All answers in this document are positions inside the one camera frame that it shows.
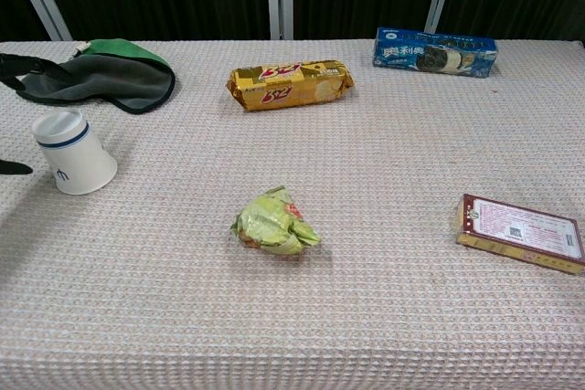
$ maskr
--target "blue stripe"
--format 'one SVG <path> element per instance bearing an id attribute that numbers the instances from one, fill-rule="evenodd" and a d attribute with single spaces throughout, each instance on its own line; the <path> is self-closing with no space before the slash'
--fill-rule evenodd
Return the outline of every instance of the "blue stripe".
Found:
<path id="1" fill-rule="evenodd" d="M 37 142 L 43 148 L 53 148 L 53 149 L 55 149 L 55 148 L 65 148 L 66 146 L 70 146 L 73 143 L 79 142 L 81 139 L 83 139 L 86 136 L 86 134 L 89 131 L 90 131 L 90 125 L 86 122 L 85 128 L 83 129 L 83 131 L 80 132 L 77 136 L 72 137 L 68 141 L 59 142 L 59 143 L 42 143 L 42 142 L 38 142 L 38 141 Z"/>

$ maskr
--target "table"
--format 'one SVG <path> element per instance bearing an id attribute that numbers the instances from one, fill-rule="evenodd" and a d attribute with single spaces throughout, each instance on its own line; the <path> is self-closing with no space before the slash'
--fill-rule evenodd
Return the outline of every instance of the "table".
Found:
<path id="1" fill-rule="evenodd" d="M 173 98 L 78 107 L 116 178 L 60 194 L 0 88 L 2 388 L 582 388 L 585 279 L 454 243 L 464 192 L 585 225 L 585 50 L 500 41 L 489 79 L 373 68 L 372 40 L 142 42 Z M 3 43 L 65 61 L 75 42 Z M 236 67 L 336 58 L 336 102 L 246 113 Z M 229 234 L 285 184 L 323 242 L 295 260 Z"/>

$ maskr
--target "box label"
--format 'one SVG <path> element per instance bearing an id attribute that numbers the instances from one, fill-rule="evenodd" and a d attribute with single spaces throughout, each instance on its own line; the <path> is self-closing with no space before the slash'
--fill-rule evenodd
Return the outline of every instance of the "box label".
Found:
<path id="1" fill-rule="evenodd" d="M 488 237 L 545 250 L 569 258 L 581 258 L 573 223 L 517 207 L 490 201 L 473 201 L 473 230 Z"/>

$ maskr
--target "yellow snack package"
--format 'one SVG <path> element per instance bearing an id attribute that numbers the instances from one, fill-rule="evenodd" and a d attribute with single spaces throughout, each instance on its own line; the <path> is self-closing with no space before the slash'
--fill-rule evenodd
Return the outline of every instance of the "yellow snack package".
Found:
<path id="1" fill-rule="evenodd" d="M 335 60 L 232 70 L 228 88 L 248 111 L 273 110 L 336 100 L 354 85 Z"/>

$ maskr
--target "barcode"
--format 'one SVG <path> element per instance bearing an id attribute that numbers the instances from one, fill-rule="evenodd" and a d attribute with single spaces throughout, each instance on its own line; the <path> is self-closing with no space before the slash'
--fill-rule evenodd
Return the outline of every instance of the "barcode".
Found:
<path id="1" fill-rule="evenodd" d="M 519 228 L 510 227 L 510 236 L 522 238 L 522 232 Z"/>

